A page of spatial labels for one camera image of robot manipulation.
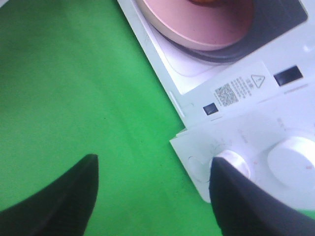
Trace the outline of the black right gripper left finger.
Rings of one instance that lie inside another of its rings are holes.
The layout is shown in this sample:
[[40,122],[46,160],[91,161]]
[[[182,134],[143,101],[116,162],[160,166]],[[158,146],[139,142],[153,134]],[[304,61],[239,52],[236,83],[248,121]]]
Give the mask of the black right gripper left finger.
[[82,236],[95,206],[98,155],[88,154],[55,181],[0,212],[2,236]]

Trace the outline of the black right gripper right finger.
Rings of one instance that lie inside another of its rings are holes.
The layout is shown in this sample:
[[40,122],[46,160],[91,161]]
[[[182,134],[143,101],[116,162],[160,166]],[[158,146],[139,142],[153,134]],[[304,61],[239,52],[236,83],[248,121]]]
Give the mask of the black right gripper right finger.
[[281,203],[221,157],[212,160],[209,195],[224,236],[313,236],[315,221]]

